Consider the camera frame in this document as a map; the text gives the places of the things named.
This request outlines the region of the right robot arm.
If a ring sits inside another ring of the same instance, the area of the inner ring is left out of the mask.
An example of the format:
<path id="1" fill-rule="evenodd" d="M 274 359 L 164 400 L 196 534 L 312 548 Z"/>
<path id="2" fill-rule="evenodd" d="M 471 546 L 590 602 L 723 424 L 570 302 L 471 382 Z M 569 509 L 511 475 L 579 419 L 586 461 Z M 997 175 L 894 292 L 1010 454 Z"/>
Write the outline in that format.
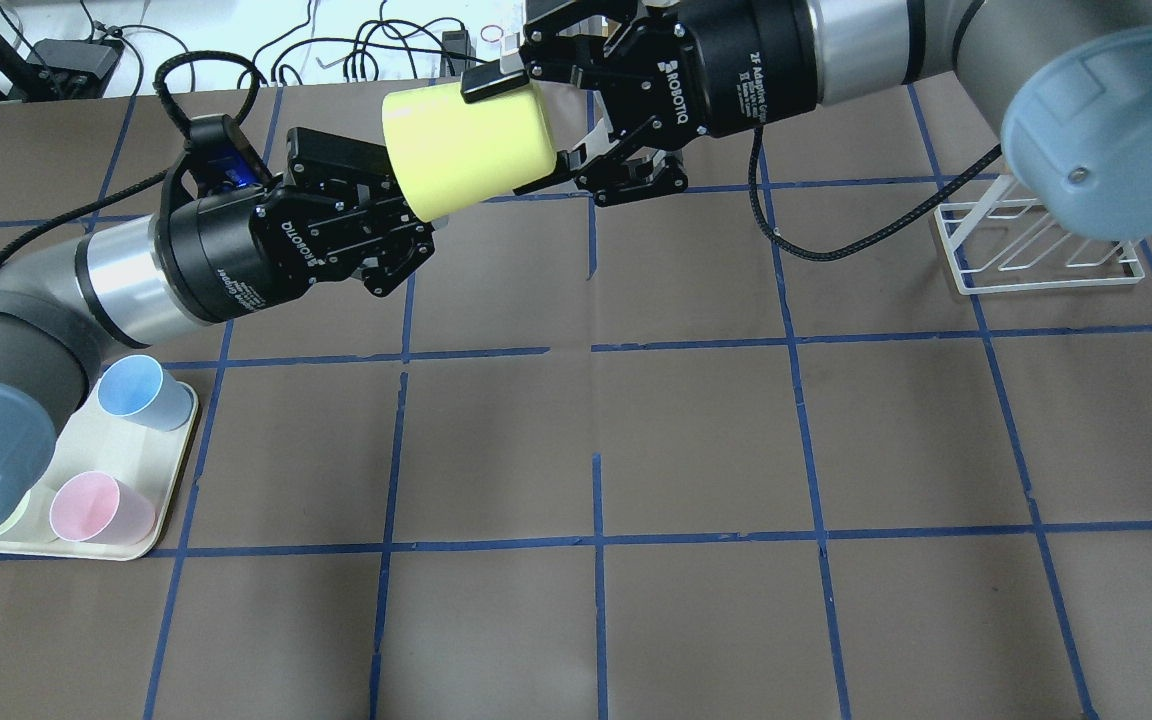
<path id="1" fill-rule="evenodd" d="M 532 81 L 594 91 L 602 123 L 522 192 L 602 206 L 685 188 L 673 152 L 952 73 L 1058 222 L 1152 236 L 1152 1 L 544 1 L 467 103 Z"/>

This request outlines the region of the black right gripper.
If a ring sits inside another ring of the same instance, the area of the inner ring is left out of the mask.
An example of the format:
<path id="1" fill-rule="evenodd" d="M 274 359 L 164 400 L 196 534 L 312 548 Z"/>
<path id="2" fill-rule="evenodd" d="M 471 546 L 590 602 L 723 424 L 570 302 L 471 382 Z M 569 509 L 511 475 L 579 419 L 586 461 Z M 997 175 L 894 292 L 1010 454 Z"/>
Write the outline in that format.
<path id="1" fill-rule="evenodd" d="M 539 1 L 526 9 L 521 56 L 468 67 L 460 94 L 483 103 L 530 79 L 593 92 L 602 120 L 511 194 L 575 183 L 602 209 L 685 191 L 681 151 L 696 138 L 819 101 L 805 1 Z"/>

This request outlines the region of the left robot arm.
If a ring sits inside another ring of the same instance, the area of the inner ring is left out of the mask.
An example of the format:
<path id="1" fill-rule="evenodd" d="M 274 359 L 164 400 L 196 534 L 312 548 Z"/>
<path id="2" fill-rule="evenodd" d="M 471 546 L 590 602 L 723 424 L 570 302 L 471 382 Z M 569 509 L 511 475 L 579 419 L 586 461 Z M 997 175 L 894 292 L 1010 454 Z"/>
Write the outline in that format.
<path id="1" fill-rule="evenodd" d="M 154 214 L 0 256 L 0 525 L 109 359 L 356 278 L 388 296 L 442 214 L 410 156 L 293 128 L 274 176 L 241 132 L 191 138 Z"/>

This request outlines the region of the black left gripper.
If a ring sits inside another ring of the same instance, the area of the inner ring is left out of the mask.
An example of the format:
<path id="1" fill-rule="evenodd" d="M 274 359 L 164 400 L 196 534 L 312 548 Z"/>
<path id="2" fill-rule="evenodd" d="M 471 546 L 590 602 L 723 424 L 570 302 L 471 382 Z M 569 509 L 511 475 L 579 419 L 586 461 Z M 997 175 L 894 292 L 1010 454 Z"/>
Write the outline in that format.
<path id="1" fill-rule="evenodd" d="M 385 297 L 435 253 L 433 223 L 404 200 L 387 147 L 310 128 L 285 135 L 265 187 L 202 196 L 185 150 L 166 173 L 156 252 L 189 313 L 228 323 L 355 278 Z"/>

